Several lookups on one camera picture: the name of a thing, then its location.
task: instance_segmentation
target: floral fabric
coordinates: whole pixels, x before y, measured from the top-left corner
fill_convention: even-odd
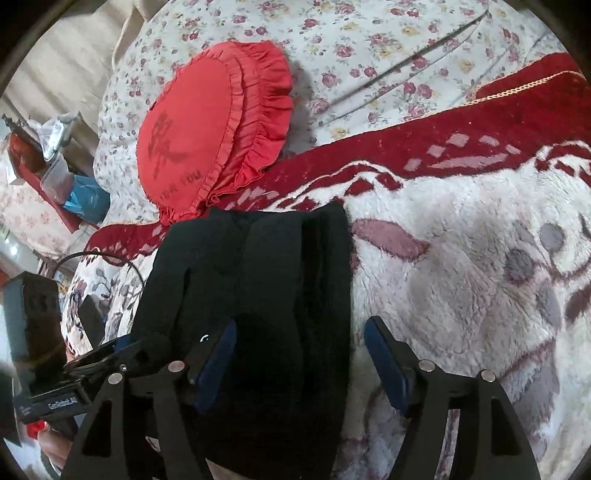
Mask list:
[[[4,169],[6,151],[0,151],[0,222],[29,248],[49,258],[57,258],[73,245],[84,243],[95,230],[83,224],[70,233],[55,209],[28,183],[10,185]]]
[[[103,98],[95,174],[109,223],[158,212],[138,180],[139,127],[180,66],[225,40],[272,40],[288,57],[294,115],[286,157],[457,106],[558,39],[502,0],[171,0],[130,46]]]

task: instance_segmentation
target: bed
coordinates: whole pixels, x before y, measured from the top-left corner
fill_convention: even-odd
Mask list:
[[[129,257],[144,277],[167,227],[138,181],[139,127],[175,69],[227,39],[282,46],[295,110],[281,161],[220,207],[282,211],[337,199],[352,220],[356,395],[335,475],[382,478],[404,434],[368,374],[359,333],[381,313],[398,338],[447,371],[500,375],[543,478],[567,478],[591,443],[572,414],[589,409],[574,407],[589,390],[573,386],[587,360],[569,370],[566,353],[588,356],[591,138],[573,115],[557,132],[539,121],[547,111],[534,115],[535,101],[554,105],[551,92],[558,101],[561,82],[586,85],[558,39],[527,10],[492,0],[246,0],[231,8],[172,0],[120,61],[99,118],[95,176],[112,206],[87,247]],[[572,97],[563,100],[560,108],[576,109]],[[512,112],[507,121],[492,115],[503,112]],[[553,201],[563,191],[568,207]],[[86,295],[110,340],[129,332],[141,283],[116,262],[81,262],[62,322],[74,355],[90,349],[77,318]]]

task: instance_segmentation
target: fluffy blanket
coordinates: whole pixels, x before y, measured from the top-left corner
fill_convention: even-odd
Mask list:
[[[591,87],[556,54],[485,86],[470,105],[274,165],[219,203],[279,212],[337,199],[350,216],[352,372],[335,478],[386,477],[404,437],[363,345],[375,314],[419,358],[498,374],[543,478],[572,473],[591,443],[582,421],[591,418],[589,118]],[[89,246],[127,255],[147,276],[165,233],[114,225]],[[82,262],[63,317],[76,354],[90,348],[76,315],[87,294],[111,339],[130,330],[141,286],[129,267]],[[440,479],[457,421],[450,415]]]

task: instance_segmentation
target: metal pin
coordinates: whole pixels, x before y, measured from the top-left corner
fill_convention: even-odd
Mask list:
[[[168,371],[171,373],[177,373],[177,372],[182,372],[184,370],[184,362],[181,362],[180,360],[176,360],[174,362],[170,362],[168,364]]]
[[[109,383],[111,385],[116,385],[116,384],[120,383],[122,380],[123,380],[123,375],[121,375],[120,373],[110,374],[110,376],[109,376]]]
[[[487,382],[494,382],[496,380],[496,375],[489,370],[483,370],[480,376]]]
[[[418,367],[424,372],[432,372],[433,370],[435,370],[435,364],[430,360],[421,360],[418,363]]]

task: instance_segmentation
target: heart-shaped pillow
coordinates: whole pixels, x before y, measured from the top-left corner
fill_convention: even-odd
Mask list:
[[[178,70],[147,113],[139,180],[166,225],[199,216],[279,156],[293,102],[291,73],[273,43],[224,42]]]

